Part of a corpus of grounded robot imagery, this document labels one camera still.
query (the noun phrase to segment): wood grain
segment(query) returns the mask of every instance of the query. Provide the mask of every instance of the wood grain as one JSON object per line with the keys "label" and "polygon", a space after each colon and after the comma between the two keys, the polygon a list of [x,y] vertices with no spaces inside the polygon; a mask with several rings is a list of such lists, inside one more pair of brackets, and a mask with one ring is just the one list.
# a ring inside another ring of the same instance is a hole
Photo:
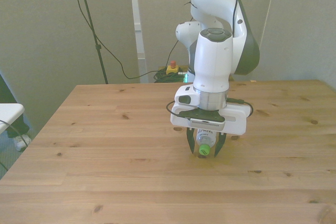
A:
{"label": "wood grain", "polygon": [[255,113],[199,158],[165,109],[180,85],[77,86],[0,181],[0,223],[336,223],[332,90],[231,82]]}

